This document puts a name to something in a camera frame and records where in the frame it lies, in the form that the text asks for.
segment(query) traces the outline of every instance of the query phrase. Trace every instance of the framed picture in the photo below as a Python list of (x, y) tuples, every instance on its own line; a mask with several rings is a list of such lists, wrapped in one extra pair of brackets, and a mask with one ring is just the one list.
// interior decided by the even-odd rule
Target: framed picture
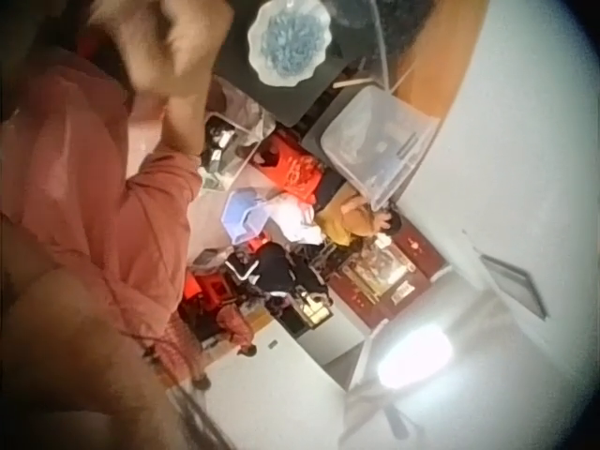
[(480, 259), (501, 291), (540, 319), (546, 319), (548, 311), (529, 272), (488, 255), (481, 255)]

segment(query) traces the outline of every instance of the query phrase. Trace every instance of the white scalloped bowl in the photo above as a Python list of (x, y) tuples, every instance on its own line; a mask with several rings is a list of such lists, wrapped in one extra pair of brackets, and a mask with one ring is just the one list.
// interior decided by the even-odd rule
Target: white scalloped bowl
[(329, 24), (331, 23), (331, 16), (327, 8), (321, 3), (320, 0), (295, 0), (293, 2), (295, 8), (300, 13), (311, 14), (321, 21), (323, 24), (324, 36), (322, 40), (322, 48), (315, 53), (312, 61), (308, 67), (296, 76), (293, 77), (281, 77), (275, 70), (267, 64), (267, 59), (261, 52), (261, 46), (263, 42), (263, 34), (269, 24), (271, 17), (279, 14), (283, 9), (287, 8), (285, 0), (271, 0), (265, 3), (259, 9), (258, 15), (254, 23), (250, 26), (247, 32), (247, 42), (250, 47), (248, 60), (252, 68), (256, 71), (259, 79), (264, 84), (275, 87), (293, 87), (299, 84), (303, 80), (307, 80), (312, 77), (317, 67), (325, 60), (327, 47), (331, 43), (331, 31), (329, 30)]

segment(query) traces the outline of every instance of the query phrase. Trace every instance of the blue container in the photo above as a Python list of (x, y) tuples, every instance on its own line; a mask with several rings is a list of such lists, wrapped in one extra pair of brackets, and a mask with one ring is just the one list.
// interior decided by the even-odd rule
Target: blue container
[(264, 200), (252, 187), (237, 189), (230, 194), (221, 223), (235, 246), (261, 233), (269, 219), (264, 207)]

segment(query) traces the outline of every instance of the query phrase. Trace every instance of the white wall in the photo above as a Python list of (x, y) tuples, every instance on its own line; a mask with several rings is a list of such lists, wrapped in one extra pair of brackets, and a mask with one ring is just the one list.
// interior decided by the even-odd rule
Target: white wall
[[(269, 349), (273, 340), (277, 346)], [(208, 369), (206, 410), (242, 450), (334, 450), (344, 392), (272, 321), (253, 358), (229, 353)]]
[(369, 333), (350, 307), (335, 292), (330, 294), (334, 300), (333, 317), (298, 339), (298, 344), (321, 366), (361, 343)]
[(543, 449), (577, 418), (574, 384), (520, 331), (493, 292), (478, 292), (456, 274), (441, 278), (391, 323), (387, 336), (376, 339), (379, 351), (369, 361), (370, 372), (390, 345), (426, 323), (446, 330), (454, 359), (437, 376), (388, 399), (422, 436), (415, 438), (409, 423), (412, 437), (396, 441), (376, 408), (362, 412), (371, 418), (342, 450)]
[(489, 285), (473, 246), (532, 273), (546, 322), (503, 300), (582, 388), (598, 364), (599, 86), (598, 59), (558, 2), (491, 0), (452, 111), (399, 200), (473, 285)]

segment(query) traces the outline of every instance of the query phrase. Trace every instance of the bowl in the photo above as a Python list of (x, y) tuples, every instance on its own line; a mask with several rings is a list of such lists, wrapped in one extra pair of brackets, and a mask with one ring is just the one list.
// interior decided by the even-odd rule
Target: bowl
[[(298, 17), (306, 20), (306, 16), (312, 16), (321, 25), (318, 39), (310, 39), (310, 45), (315, 43), (318, 48), (312, 50), (310, 61), (302, 65), (301, 70), (284, 73), (282, 69), (278, 70), (275, 67), (273, 58), (268, 57), (271, 54), (265, 51), (263, 46), (266, 32), (269, 29), (271, 20), (276, 16), (289, 18), (290, 14), (295, 15), (296, 21)], [(256, 71), (262, 83), (275, 87), (293, 87), (303, 80), (307, 80), (315, 73), (316, 68), (325, 60), (327, 47), (331, 43), (331, 31), (329, 25), (331, 16), (327, 8), (320, 0), (271, 0), (259, 9), (258, 15), (254, 23), (250, 26), (247, 33), (247, 41), (249, 44), (248, 60), (252, 68)], [(293, 40), (295, 45), (300, 39)]]

